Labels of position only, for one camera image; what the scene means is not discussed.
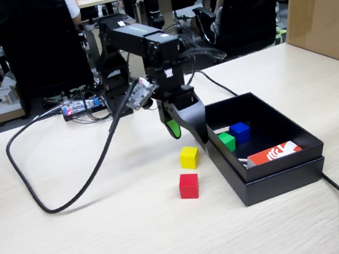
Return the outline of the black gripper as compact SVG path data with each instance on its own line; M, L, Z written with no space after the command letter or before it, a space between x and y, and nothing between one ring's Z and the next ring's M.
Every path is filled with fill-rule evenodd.
M179 139L181 128L187 129L201 144L207 143L205 106L194 93L192 86L185 85L180 63L145 69L149 82L157 85L153 98L157 102L159 118L171 137Z

